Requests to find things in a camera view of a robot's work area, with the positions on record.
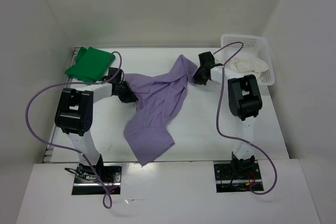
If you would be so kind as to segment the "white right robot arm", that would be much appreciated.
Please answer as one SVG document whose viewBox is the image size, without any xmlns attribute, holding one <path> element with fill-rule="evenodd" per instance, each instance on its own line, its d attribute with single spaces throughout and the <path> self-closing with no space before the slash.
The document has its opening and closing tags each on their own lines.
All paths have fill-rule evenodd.
<svg viewBox="0 0 336 224">
<path fill-rule="evenodd" d="M 257 79 L 253 74 L 243 75 L 223 68 L 209 51 L 199 54 L 198 58 L 200 66 L 193 76 L 194 83 L 206 85 L 212 80 L 227 87 L 229 110 L 239 122 L 239 140 L 232 151 L 230 172 L 235 178 L 243 178 L 255 162 L 251 143 L 256 117 L 263 105 Z"/>
</svg>

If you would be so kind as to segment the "purple t shirt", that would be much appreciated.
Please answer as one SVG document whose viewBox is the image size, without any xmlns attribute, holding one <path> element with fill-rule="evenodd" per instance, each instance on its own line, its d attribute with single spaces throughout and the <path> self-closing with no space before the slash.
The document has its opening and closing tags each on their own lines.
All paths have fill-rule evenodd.
<svg viewBox="0 0 336 224">
<path fill-rule="evenodd" d="M 181 110 L 196 71 L 197 65 L 180 55 L 168 73 L 154 77 L 126 74 L 138 100 L 137 112 L 123 134 L 141 166 L 156 160 L 175 144 L 166 125 Z"/>
</svg>

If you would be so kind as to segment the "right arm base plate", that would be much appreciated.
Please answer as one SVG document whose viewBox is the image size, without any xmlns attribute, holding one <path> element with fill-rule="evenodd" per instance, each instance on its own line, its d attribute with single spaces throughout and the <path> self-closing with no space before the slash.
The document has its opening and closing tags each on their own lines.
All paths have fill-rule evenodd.
<svg viewBox="0 0 336 224">
<path fill-rule="evenodd" d="M 217 193 L 239 193 L 249 191 L 250 186 L 254 191 L 263 191 L 263 183 L 259 165 L 246 172 L 234 172 L 230 161 L 214 162 L 214 176 Z"/>
</svg>

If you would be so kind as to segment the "green t shirt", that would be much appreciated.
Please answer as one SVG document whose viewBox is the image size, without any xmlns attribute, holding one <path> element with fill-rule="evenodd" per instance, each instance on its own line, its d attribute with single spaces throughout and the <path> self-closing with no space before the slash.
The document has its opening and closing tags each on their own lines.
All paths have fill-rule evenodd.
<svg viewBox="0 0 336 224">
<path fill-rule="evenodd" d="M 115 58 L 113 54 L 103 50 L 81 47 L 75 63 L 65 71 L 65 74 L 79 81 L 96 82 L 103 78 Z"/>
</svg>

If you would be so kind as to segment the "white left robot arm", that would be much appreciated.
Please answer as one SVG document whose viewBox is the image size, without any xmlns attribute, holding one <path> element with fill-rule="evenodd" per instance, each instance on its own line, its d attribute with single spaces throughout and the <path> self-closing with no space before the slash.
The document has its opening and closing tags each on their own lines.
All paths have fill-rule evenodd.
<svg viewBox="0 0 336 224">
<path fill-rule="evenodd" d="M 104 178 L 102 155 L 96 149 L 90 132 L 93 106 L 100 100 L 117 96 L 122 103 L 138 100 L 125 80 L 121 69 L 110 67 L 101 82 L 85 84 L 80 88 L 64 88 L 55 115 L 55 124 L 80 151 L 79 174 L 86 173 L 93 182 Z"/>
</svg>

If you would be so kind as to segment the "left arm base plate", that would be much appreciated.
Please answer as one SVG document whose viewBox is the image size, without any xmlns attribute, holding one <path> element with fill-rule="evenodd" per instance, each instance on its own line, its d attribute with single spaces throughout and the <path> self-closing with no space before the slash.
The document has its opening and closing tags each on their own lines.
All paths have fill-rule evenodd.
<svg viewBox="0 0 336 224">
<path fill-rule="evenodd" d="M 65 168 L 65 170 L 74 174 L 72 195 L 105 194 L 105 190 L 89 167 L 78 165 L 76 169 Z M 100 178 L 111 195 L 119 195 L 121 193 L 121 172 L 121 164 L 108 164 L 99 171 Z"/>
</svg>

